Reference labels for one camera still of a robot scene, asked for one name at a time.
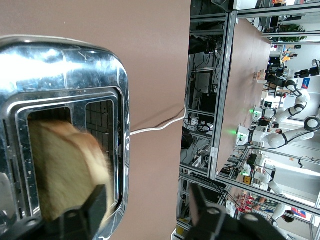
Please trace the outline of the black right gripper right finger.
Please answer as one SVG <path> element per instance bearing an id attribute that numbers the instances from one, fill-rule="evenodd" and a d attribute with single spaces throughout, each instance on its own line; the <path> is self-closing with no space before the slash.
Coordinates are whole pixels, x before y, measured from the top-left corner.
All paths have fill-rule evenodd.
<path id="1" fill-rule="evenodd" d="M 189 210 L 192 227 L 190 240 L 285 240 L 275 227 L 257 213 L 245 213 L 232 218 L 226 208 L 206 203 L 202 188 L 191 184 Z"/>

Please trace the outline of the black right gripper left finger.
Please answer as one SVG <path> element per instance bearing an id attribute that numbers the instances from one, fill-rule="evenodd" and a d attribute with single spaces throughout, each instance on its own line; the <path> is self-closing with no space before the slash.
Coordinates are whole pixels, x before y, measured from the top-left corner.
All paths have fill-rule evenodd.
<path id="1" fill-rule="evenodd" d="M 91 208 L 98 197 L 105 193 L 104 185 L 97 185 L 81 206 L 66 210 L 52 222 L 44 225 L 44 240 L 91 240 L 98 227 L 91 223 Z"/>

